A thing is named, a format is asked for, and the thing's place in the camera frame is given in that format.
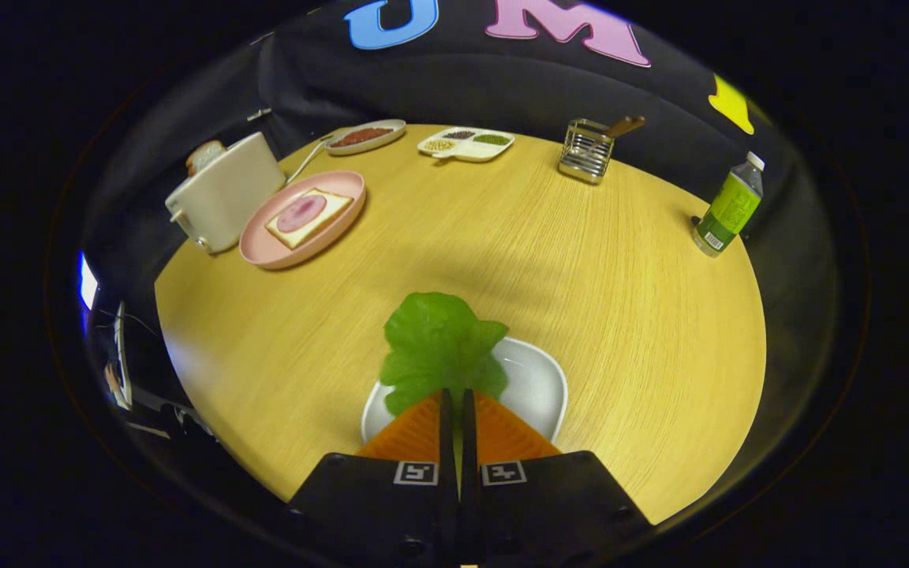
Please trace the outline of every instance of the letter m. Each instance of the letter m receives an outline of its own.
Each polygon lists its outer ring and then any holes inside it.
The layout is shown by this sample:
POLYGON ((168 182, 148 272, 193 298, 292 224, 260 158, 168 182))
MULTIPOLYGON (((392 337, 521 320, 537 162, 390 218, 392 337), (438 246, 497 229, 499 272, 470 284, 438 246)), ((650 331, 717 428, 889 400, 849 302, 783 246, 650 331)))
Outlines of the letter m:
POLYGON ((595 53, 616 60, 650 67, 650 60, 643 57, 634 29, 629 22, 616 15, 603 12, 587 4, 569 9, 560 8, 552 0, 496 0, 497 22, 486 28, 486 33, 505 39, 535 39, 538 30, 526 22, 526 12, 549 33, 556 42, 570 42, 582 28, 591 28, 591 36, 584 47, 595 53))

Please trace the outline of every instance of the white dish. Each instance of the white dish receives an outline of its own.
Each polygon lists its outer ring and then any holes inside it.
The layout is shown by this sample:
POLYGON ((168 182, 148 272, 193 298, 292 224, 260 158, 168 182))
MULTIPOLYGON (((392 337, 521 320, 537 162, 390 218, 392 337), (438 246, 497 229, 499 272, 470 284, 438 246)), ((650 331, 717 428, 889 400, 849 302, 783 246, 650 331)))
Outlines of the white dish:
POLYGON ((487 130, 487 129, 471 129, 470 127, 465 126, 454 126, 450 129, 440 130, 439 133, 432 134, 432 136, 427 137, 426 140, 421 141, 416 145, 417 150, 422 151, 423 154, 430 154, 434 158, 458 158, 464 159, 466 162, 487 162, 489 159, 494 159, 497 155, 502 154, 503 151, 507 150, 511 145, 514 144, 514 134, 501 132, 501 130, 487 130), (468 137, 468 139, 445 139, 445 134, 448 133, 460 133, 469 130, 473 135, 468 137), (475 141, 476 137, 483 136, 483 134, 495 134, 496 136, 505 137, 509 140, 507 144, 490 144, 490 143, 480 143, 480 141, 475 141), (433 140, 448 140, 454 143, 454 147, 448 148, 447 150, 427 150, 426 144, 430 143, 433 140))
POLYGON ((374 148, 381 148, 382 145, 390 143, 390 141, 397 140, 405 132, 405 120, 400 118, 388 118, 386 120, 375 120, 374 122, 365 123, 365 125, 359 125, 351 127, 351 129, 344 129, 341 133, 335 134, 335 136, 328 139, 325 143, 325 150, 328 150, 328 154, 331 155, 351 155, 351 154, 360 154, 361 151, 374 150, 374 148), (342 140, 343 137, 346 137, 346 134, 356 132, 356 130, 363 129, 392 129, 392 132, 381 134, 381 136, 376 137, 376 139, 371 139, 367 141, 362 141, 359 144, 350 144, 343 145, 341 148, 333 148, 331 145, 338 143, 339 140, 342 140))
MULTIPOLYGON (((559 363, 537 346, 515 338, 501 339, 493 348, 493 356, 507 373, 507 388, 499 402, 549 442, 555 442, 567 410, 567 377, 559 363)), ((385 396, 394 390, 374 383, 360 423, 364 443, 395 419, 385 407, 385 396)))

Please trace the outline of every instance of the lettuce leaf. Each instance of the lettuce leaf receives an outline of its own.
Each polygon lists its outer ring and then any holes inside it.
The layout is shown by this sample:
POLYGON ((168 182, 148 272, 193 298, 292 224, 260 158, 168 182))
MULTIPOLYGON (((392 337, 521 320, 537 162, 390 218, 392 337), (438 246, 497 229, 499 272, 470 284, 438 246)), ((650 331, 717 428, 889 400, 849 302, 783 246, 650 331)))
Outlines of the lettuce leaf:
POLYGON ((379 381, 395 388, 385 397, 389 413, 397 417, 441 388, 451 389, 457 411, 466 388, 499 398, 507 375, 491 352, 506 334, 507 326, 477 319, 458 296, 440 292, 406 296, 385 323, 391 352, 379 381))

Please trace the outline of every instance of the barcode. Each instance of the barcode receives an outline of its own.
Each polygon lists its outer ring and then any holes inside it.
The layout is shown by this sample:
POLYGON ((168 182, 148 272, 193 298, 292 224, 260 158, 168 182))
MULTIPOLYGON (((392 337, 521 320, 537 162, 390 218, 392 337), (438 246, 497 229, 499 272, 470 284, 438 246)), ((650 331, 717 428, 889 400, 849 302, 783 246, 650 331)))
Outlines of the barcode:
POLYGON ((710 242, 711 247, 721 250, 721 247, 724 247, 724 242, 718 240, 718 237, 714 237, 714 234, 711 231, 707 231, 707 234, 704 236, 704 241, 710 242))

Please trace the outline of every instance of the plastic bottle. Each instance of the plastic bottle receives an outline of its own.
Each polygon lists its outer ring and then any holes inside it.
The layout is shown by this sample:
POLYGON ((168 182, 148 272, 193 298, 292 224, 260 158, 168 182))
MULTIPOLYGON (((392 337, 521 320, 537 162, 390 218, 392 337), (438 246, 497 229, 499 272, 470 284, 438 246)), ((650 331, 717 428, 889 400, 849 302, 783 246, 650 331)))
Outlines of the plastic bottle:
POLYGON ((693 242, 707 256, 718 256, 746 226, 764 197, 764 161, 753 152, 732 168, 704 218, 693 228, 693 242))

